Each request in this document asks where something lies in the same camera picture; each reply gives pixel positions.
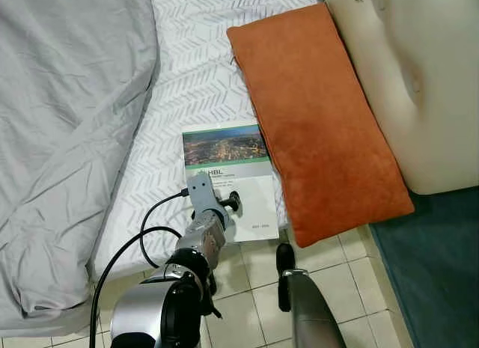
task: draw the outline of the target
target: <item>white mattress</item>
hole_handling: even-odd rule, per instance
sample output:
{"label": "white mattress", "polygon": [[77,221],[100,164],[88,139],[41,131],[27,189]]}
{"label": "white mattress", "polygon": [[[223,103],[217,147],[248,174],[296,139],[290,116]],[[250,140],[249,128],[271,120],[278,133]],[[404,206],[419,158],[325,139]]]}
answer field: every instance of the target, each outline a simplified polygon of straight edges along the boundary
{"label": "white mattress", "polygon": [[[94,278],[139,232],[146,211],[186,186],[181,128],[254,117],[226,29],[318,1],[322,0],[153,0],[159,73],[92,256]],[[281,226],[287,215],[278,177],[275,196]],[[152,214],[147,226],[167,225],[184,232],[190,222],[188,207],[187,198],[170,201]],[[175,242],[169,233],[145,237],[147,251],[157,261],[169,256]],[[146,268],[139,245],[134,245],[115,264],[111,277]]]}

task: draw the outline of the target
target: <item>green stripe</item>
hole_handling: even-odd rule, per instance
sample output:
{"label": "green stripe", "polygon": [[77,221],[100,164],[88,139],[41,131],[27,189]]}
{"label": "green stripe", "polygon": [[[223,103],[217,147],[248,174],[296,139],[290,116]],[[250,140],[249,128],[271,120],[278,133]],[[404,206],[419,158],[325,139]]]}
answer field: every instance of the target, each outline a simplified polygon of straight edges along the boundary
{"label": "green stripe", "polygon": [[204,131],[191,131],[191,132],[183,132],[184,135],[194,135],[195,133],[203,133],[203,132],[213,132],[213,131],[225,131],[227,129],[239,129],[241,127],[253,127],[257,125],[246,125],[246,126],[233,126],[233,127],[223,127],[222,129],[206,129]]}
{"label": "green stripe", "polygon": [[204,163],[201,165],[187,165],[187,170],[195,170],[196,168],[205,168],[205,167],[215,167],[215,166],[229,166],[229,165],[238,165],[242,163],[253,163],[253,162],[264,162],[269,161],[269,157],[258,157],[256,159],[237,159],[235,161],[225,161],[225,162],[212,162]]}

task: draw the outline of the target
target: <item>grout line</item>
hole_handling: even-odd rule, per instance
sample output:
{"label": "grout line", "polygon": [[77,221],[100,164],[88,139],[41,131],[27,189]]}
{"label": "grout line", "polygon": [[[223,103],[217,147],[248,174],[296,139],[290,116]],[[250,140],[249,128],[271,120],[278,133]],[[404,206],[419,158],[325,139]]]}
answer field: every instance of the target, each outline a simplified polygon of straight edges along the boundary
{"label": "grout line", "polygon": [[371,335],[373,336],[374,344],[376,344],[376,348],[379,348],[379,344],[377,343],[376,335],[374,334],[373,326],[371,325],[371,321],[369,320],[369,316],[367,316],[366,320],[367,320],[367,326],[371,330]]}
{"label": "grout line", "polygon": [[224,296],[224,297],[215,298],[215,299],[213,299],[213,303],[214,303],[214,302],[221,301],[221,300],[226,299],[226,298],[230,298],[230,297],[237,296],[238,294],[241,294],[241,293],[249,292],[250,290],[253,290],[253,289],[250,288],[249,290],[241,290],[241,291],[239,291],[239,292],[235,292],[235,293],[232,293],[232,294],[228,294],[228,295],[226,295],[226,296]]}
{"label": "grout line", "polygon": [[260,312],[257,311],[256,299],[254,299],[253,291],[251,291],[251,297],[253,298],[253,305],[254,309],[256,310],[257,321],[260,323],[261,334],[263,335],[263,340],[266,344],[266,335],[264,334],[263,325],[261,324]]}
{"label": "grout line", "polygon": [[341,240],[341,237],[340,237],[340,234],[337,234],[338,236],[338,239],[339,239],[339,243],[341,244],[341,248],[343,249],[343,254],[344,254],[344,257],[346,258],[346,262],[355,262],[357,260],[362,260],[363,258],[366,258],[366,257],[369,257],[369,258],[372,258],[369,253],[367,252],[367,249],[366,249],[366,246],[364,245],[364,242],[363,240],[361,239],[361,243],[364,247],[364,251],[366,252],[366,255],[362,256],[362,257],[358,257],[358,258],[353,258],[352,260],[350,260],[348,257],[347,257],[347,254],[346,254],[346,250],[344,249],[344,246],[343,246],[343,241]]}
{"label": "grout line", "polygon": [[102,338],[103,348],[106,348],[105,347],[105,340],[103,339],[103,333],[100,333],[100,337]]}
{"label": "grout line", "polygon": [[361,318],[367,318],[367,314],[364,314],[364,315],[359,316],[359,317],[351,318],[349,320],[342,320],[340,322],[336,322],[336,324],[340,325],[340,324],[343,324],[343,323],[349,323],[349,322],[352,322],[353,320],[360,320]]}
{"label": "grout line", "polygon": [[203,322],[204,322],[204,326],[207,328],[208,339],[210,340],[210,348],[213,348],[213,340],[211,339],[210,329],[208,328],[208,322],[207,322],[206,316],[204,316]]}
{"label": "grout line", "polygon": [[391,311],[388,307],[384,308],[384,309],[379,309],[378,311],[374,311],[374,312],[366,312],[366,315],[367,316],[372,316],[374,314],[377,314],[377,313],[380,313],[380,312],[384,312],[384,311],[390,311],[391,313],[394,313],[393,311]]}
{"label": "grout line", "polygon": [[90,337],[90,336],[87,335],[86,337],[74,338],[74,339],[71,339],[71,340],[69,340],[69,341],[65,341],[65,342],[61,342],[61,343],[56,343],[56,344],[53,343],[52,337],[50,337],[50,340],[51,340],[51,342],[52,342],[52,347],[58,347],[58,346],[60,346],[60,345],[62,345],[62,344],[67,344],[67,343],[69,343],[69,342],[79,341],[80,339],[89,338],[89,337]]}
{"label": "grout line", "polygon": [[[344,257],[346,257],[346,259],[347,259],[346,251],[344,251],[343,243],[341,243],[341,248],[343,249]],[[356,283],[356,277],[354,276],[353,270],[351,269],[350,262],[354,262],[354,261],[356,261],[356,260],[347,261],[347,266],[348,266],[348,268],[350,269],[350,273],[351,273],[351,276],[353,277],[354,285],[356,286],[356,290],[358,291],[359,299],[361,300],[361,306],[362,306],[363,309],[364,309],[365,316],[363,316],[363,317],[366,317],[367,326],[369,327],[369,330],[370,330],[370,332],[371,332],[371,335],[373,336],[374,344],[376,345],[376,348],[378,348],[379,346],[378,346],[378,344],[377,344],[376,336],[374,335],[374,332],[373,332],[373,327],[371,327],[371,323],[370,323],[370,321],[369,321],[369,318],[367,318],[366,307],[364,306],[364,302],[363,302],[363,300],[362,300],[361,293],[359,292],[358,284]]]}
{"label": "grout line", "polygon": [[100,302],[98,302],[98,326],[100,326],[100,333],[103,333],[101,313],[102,313],[102,308],[100,307]]}
{"label": "grout line", "polygon": [[243,266],[245,267],[246,280],[248,281],[248,286],[250,288],[249,292],[251,293],[251,297],[253,298],[253,305],[254,305],[254,310],[256,311],[257,321],[260,323],[261,334],[263,335],[264,344],[266,344],[266,335],[264,334],[263,326],[261,325],[260,312],[257,311],[256,300],[254,299],[253,289],[251,288],[251,282],[249,281],[248,270],[246,269],[245,260],[242,256],[241,247],[239,248],[239,254],[241,254],[241,261],[242,261]]}
{"label": "grout line", "polygon": [[360,258],[353,258],[352,260],[347,260],[348,263],[354,263],[357,262],[358,260],[364,260],[365,258],[370,258],[368,256],[360,257]]}
{"label": "grout line", "polygon": [[319,271],[324,271],[325,269],[337,267],[337,266],[340,266],[341,264],[346,264],[346,263],[347,263],[347,261],[344,261],[344,262],[341,262],[341,263],[335,263],[335,264],[333,264],[333,265],[331,265],[331,266],[327,266],[327,267],[315,269],[314,271],[308,271],[308,272],[309,272],[309,274],[311,274],[311,273],[315,273],[315,272],[319,272]]}
{"label": "grout line", "polygon": [[289,340],[293,340],[293,337],[289,337],[289,338],[285,338],[285,339],[281,339],[280,341],[274,341],[272,343],[268,343],[270,346],[273,345],[273,344],[277,344],[277,343],[282,343],[282,342],[286,342],[286,341],[289,341]]}
{"label": "grout line", "polygon": [[371,260],[380,260],[381,262],[383,262],[382,257],[372,256],[372,255],[370,255],[369,253],[366,254],[366,257],[367,257],[367,258],[370,258]]}

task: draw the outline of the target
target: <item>gray bedsheet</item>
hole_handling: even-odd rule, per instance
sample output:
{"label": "gray bedsheet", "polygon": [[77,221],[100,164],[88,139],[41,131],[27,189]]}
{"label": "gray bedsheet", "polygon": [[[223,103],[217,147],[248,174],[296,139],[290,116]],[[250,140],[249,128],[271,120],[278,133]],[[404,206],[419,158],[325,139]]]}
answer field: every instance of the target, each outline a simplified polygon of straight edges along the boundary
{"label": "gray bedsheet", "polygon": [[0,0],[0,336],[86,324],[156,47],[151,0]]}

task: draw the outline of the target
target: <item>orange cushion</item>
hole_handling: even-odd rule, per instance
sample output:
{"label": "orange cushion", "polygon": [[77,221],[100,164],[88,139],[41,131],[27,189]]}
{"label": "orange cushion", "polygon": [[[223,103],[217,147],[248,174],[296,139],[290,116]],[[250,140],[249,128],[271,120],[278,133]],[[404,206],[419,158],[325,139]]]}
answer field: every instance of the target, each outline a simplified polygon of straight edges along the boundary
{"label": "orange cushion", "polygon": [[324,4],[228,37],[300,247],[414,211]]}

